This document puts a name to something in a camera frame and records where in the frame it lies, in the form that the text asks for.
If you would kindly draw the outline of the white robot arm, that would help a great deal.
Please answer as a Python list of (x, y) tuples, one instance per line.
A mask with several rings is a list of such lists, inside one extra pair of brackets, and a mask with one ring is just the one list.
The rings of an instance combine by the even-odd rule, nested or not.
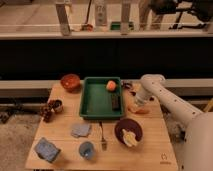
[(213, 112), (204, 112), (169, 91), (161, 74), (139, 80), (135, 102), (144, 105), (155, 96), (185, 127), (182, 171), (213, 171)]

